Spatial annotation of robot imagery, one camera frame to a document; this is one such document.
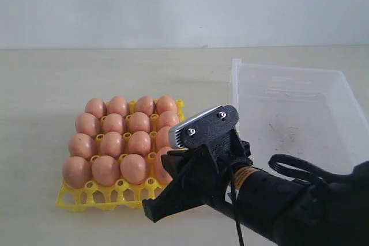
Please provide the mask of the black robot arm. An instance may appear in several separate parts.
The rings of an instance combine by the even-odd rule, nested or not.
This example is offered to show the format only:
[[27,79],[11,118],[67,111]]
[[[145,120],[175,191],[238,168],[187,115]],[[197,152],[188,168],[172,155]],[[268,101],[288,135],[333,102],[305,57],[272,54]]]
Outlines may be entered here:
[[248,143],[234,139],[169,152],[172,182],[143,202],[153,222],[208,205],[277,245],[367,245],[368,162],[332,174],[275,154],[272,175],[253,166]]

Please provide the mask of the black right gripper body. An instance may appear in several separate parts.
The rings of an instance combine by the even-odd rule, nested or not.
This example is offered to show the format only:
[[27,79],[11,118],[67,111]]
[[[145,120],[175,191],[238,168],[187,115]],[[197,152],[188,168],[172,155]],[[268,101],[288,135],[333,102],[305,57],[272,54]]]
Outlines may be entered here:
[[235,173],[251,166],[250,144],[241,139],[213,139],[186,150],[181,162],[183,188],[214,209],[229,209],[236,205],[238,189]]

